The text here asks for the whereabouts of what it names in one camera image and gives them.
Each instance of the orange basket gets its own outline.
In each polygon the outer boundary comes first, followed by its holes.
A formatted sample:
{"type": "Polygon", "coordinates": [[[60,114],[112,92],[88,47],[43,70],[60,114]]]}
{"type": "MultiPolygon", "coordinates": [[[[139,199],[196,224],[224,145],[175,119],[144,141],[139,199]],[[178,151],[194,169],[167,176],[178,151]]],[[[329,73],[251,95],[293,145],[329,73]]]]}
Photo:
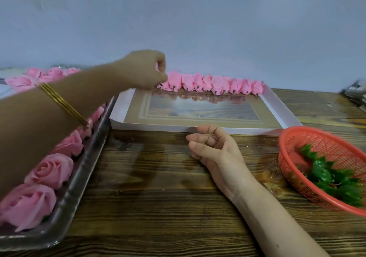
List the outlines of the orange basket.
{"type": "Polygon", "coordinates": [[[315,128],[294,126],[283,131],[279,138],[280,153],[278,161],[283,176],[305,198],[330,210],[347,211],[366,217],[366,207],[357,208],[328,195],[308,180],[302,172],[309,164],[299,153],[298,148],[311,144],[311,150],[327,161],[334,161],[333,168],[352,168],[355,177],[361,178],[362,195],[366,195],[366,154],[345,140],[315,128]]]}

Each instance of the wall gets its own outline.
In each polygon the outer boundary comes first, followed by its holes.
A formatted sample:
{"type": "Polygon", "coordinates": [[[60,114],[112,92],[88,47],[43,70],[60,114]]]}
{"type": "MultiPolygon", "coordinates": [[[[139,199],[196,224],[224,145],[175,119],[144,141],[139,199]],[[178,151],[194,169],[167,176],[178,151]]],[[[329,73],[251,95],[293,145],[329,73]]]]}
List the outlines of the wall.
{"type": "Polygon", "coordinates": [[[0,67],[94,65],[131,50],[168,69],[340,91],[366,67],[366,0],[0,0],[0,67]]]}

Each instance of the gold bangle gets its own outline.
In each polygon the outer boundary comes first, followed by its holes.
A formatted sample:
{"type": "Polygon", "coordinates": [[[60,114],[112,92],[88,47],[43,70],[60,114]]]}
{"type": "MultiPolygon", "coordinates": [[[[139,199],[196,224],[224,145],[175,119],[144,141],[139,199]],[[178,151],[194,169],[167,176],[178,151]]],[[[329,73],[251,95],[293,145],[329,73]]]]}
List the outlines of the gold bangle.
{"type": "Polygon", "coordinates": [[[61,95],[59,95],[49,84],[38,83],[38,86],[66,112],[75,117],[84,128],[88,127],[88,122],[80,115],[80,113],[76,111],[69,103],[67,103],[66,100],[63,99],[61,95]]]}

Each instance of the silver tray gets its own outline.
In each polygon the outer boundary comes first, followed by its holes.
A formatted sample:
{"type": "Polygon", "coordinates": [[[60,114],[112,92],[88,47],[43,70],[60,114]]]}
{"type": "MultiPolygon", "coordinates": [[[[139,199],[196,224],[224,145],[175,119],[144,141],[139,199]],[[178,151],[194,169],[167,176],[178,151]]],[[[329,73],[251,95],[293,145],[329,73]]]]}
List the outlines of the silver tray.
{"type": "Polygon", "coordinates": [[[83,142],[85,152],[75,162],[68,183],[56,191],[57,203],[47,221],[23,232],[14,232],[15,227],[0,228],[0,251],[42,249],[58,244],[66,235],[76,213],[86,185],[102,152],[111,128],[109,116],[117,97],[112,98],[101,119],[93,126],[94,134],[83,142]]]}

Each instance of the wooden tabletop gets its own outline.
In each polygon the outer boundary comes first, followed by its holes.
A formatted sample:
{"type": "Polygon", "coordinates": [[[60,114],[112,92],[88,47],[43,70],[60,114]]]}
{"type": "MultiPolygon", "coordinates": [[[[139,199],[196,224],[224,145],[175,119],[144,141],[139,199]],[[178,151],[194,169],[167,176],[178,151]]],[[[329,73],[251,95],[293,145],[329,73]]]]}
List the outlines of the wooden tabletop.
{"type": "MultiPolygon", "coordinates": [[[[303,125],[366,152],[366,114],[348,99],[274,91],[303,125]]],[[[263,256],[238,211],[190,157],[185,136],[112,131],[64,240],[0,256],[263,256]]],[[[366,219],[324,210],[293,190],[278,170],[277,137],[234,139],[257,180],[331,256],[366,256],[366,219]]]]}

